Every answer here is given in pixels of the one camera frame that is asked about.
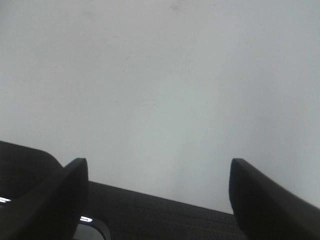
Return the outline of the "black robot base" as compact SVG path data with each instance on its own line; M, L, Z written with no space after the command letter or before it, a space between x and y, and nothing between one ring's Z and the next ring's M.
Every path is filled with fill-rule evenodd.
M61 169L49 153L0 144L0 194L16 200ZM85 213L106 224L113 240L243 240L232 214L96 182Z

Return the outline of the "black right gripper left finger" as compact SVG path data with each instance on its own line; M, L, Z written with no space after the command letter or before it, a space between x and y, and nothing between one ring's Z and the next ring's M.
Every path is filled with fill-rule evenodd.
M89 191L88 163L76 158L0 209L2 240L71 240Z

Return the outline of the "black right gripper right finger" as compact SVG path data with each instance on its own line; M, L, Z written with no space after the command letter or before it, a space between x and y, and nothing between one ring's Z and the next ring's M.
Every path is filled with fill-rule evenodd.
M320 209L242 158L230 164L229 200L249 240L318 240Z

